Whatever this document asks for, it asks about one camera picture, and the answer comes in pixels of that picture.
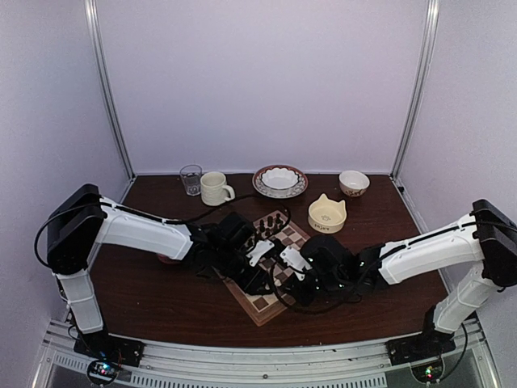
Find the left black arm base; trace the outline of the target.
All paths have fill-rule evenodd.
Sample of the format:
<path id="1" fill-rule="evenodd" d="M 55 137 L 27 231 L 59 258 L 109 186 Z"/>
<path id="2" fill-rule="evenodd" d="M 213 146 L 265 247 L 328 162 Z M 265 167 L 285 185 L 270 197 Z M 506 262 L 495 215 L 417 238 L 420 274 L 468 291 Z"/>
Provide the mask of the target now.
<path id="1" fill-rule="evenodd" d="M 145 345 L 141 341 L 99 332 L 83 335 L 77 339 L 74 351 L 88 357 L 138 367 L 144 347 Z"/>

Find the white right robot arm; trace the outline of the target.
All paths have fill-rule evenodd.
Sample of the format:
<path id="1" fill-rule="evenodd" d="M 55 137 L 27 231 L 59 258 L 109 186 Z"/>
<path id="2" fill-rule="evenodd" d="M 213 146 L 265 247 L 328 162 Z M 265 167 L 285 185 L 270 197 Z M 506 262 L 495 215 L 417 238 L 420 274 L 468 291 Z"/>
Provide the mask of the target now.
<path id="1" fill-rule="evenodd" d="M 300 250 L 284 248 L 280 259 L 294 274 L 284 284 L 303 306 L 318 291 L 357 293 L 383 289 L 440 268 L 470 263 L 468 274 L 414 339 L 414 350 L 432 356 L 462 322 L 498 289 L 516 284 L 516 224 L 487 200 L 445 227 L 414 238 L 386 242 L 352 254 L 333 236 L 319 234 Z"/>

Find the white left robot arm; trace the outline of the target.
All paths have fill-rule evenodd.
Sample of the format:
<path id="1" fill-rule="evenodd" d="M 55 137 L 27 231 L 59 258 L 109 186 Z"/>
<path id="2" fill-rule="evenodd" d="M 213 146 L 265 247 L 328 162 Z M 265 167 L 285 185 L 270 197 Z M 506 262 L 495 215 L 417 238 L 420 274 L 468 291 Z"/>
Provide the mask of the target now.
<path id="1" fill-rule="evenodd" d="M 111 244 L 152 252 L 171 261 L 215 268 L 249 295 L 267 294 L 267 274 L 259 260 L 274 246 L 262 240 L 246 247 L 255 234 L 251 222 L 231 213 L 218 223 L 199 225 L 168 219 L 101 196 L 86 183 L 63 202 L 40 227 L 47 253 L 38 260 L 50 268 L 65 292 L 84 344 L 99 359 L 116 352 L 116 341 L 104 329 L 103 316 L 90 279 L 88 258 L 93 246 Z"/>

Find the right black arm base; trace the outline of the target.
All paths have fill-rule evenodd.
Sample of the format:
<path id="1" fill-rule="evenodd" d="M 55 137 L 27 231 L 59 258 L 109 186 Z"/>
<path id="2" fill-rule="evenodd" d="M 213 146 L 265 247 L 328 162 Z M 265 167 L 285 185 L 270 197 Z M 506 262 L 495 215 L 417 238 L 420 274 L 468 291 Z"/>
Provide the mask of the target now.
<path id="1" fill-rule="evenodd" d="M 453 334 L 420 333 L 386 343 L 391 365 L 402 365 L 440 356 L 456 349 Z"/>

